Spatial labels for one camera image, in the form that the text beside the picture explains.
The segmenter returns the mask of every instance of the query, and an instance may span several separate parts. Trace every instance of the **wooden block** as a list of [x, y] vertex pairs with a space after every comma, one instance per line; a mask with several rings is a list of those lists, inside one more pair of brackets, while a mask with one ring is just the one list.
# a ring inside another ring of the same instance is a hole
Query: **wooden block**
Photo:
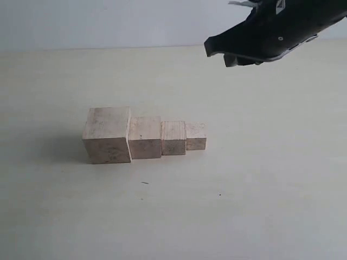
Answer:
[[132, 159], [153, 159], [162, 156], [160, 116], [131, 118], [129, 148]]
[[185, 154], [185, 123], [162, 122], [162, 155]]
[[83, 143], [94, 164], [130, 163], [128, 145], [129, 107], [89, 110]]
[[205, 150], [206, 132], [203, 123], [186, 123], [187, 150]]

